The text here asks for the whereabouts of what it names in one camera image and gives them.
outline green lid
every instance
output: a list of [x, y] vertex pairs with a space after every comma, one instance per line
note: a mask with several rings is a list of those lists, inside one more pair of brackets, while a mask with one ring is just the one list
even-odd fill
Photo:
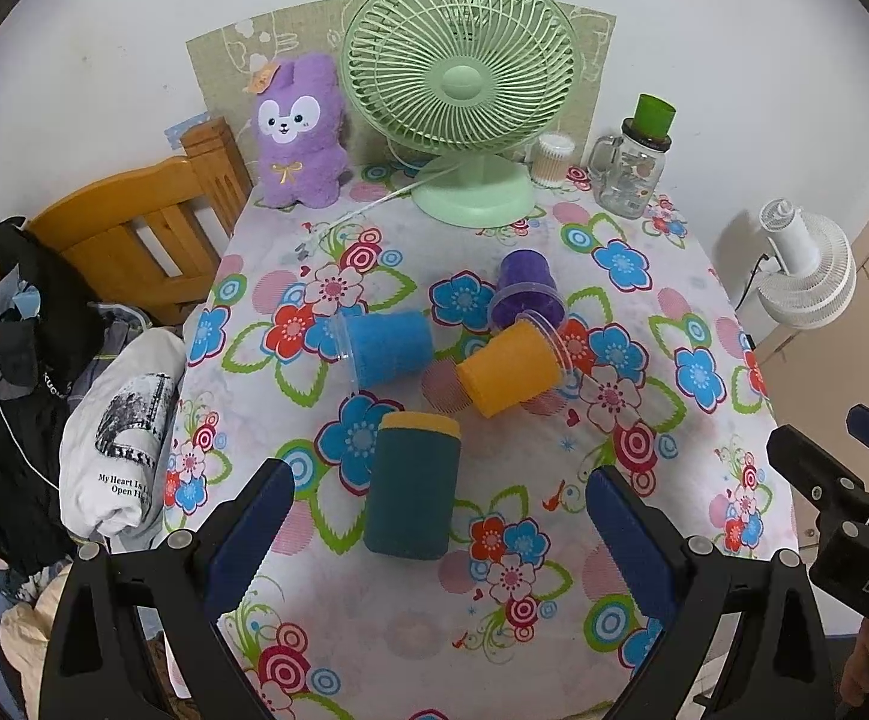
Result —
[[631, 126], [642, 135], [647, 135], [655, 141], [663, 141], [668, 137], [675, 108], [664, 100], [641, 95], [638, 98], [638, 109], [634, 112], [634, 122]]

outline desk fan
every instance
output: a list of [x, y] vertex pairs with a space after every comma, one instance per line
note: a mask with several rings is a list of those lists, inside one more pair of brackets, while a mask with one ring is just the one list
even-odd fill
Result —
[[441, 155], [412, 191], [422, 211], [500, 227], [524, 218], [534, 193], [525, 166], [496, 152], [561, 111], [582, 66], [576, 44], [552, 0], [368, 0], [345, 36], [341, 77], [375, 129]]
[[781, 264], [779, 274], [758, 282], [765, 311], [796, 330], [834, 322], [849, 307], [858, 277], [844, 230], [788, 200], [772, 200], [759, 217]]

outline human hand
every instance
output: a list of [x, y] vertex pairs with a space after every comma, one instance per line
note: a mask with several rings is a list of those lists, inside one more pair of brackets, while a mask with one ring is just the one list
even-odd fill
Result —
[[860, 707], [869, 693], [869, 620], [861, 623], [854, 652], [844, 664], [841, 697], [852, 707]]

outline white fan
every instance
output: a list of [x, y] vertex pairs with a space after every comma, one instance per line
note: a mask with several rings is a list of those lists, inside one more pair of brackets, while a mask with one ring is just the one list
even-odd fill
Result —
[[830, 218], [809, 214], [788, 200], [761, 209], [761, 227], [781, 264], [758, 282], [758, 298], [776, 322], [812, 330], [834, 322], [857, 282], [851, 243]]

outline beige wallpaper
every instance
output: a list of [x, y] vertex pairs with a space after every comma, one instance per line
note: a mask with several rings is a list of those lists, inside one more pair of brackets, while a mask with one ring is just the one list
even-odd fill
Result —
[[[252, 176], [257, 175], [257, 146], [249, 124], [252, 95], [245, 90], [251, 74], [275, 56], [292, 57], [316, 50], [337, 56], [345, 30], [364, 1], [307, 2], [232, 23], [188, 41], [188, 54], [208, 111], [227, 119]], [[574, 25], [585, 66], [582, 83], [556, 127], [581, 147], [598, 101], [615, 17], [578, 5], [561, 4], [561, 9]], [[385, 139], [356, 111], [349, 110], [342, 140], [353, 165], [388, 160]]]

